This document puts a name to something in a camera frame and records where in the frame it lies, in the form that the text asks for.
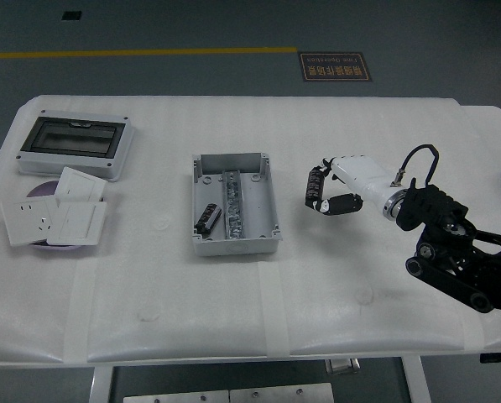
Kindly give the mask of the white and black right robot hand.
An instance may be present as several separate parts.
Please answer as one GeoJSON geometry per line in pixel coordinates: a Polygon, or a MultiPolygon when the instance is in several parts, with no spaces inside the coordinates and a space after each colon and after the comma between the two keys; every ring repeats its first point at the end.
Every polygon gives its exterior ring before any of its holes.
{"type": "Polygon", "coordinates": [[[323,160],[312,168],[305,191],[305,205],[326,216],[359,211],[364,202],[372,202],[384,217],[394,220],[404,199],[403,187],[392,186],[392,175],[364,155],[323,160]],[[325,179],[331,176],[350,190],[347,194],[322,197],[325,179]]]}

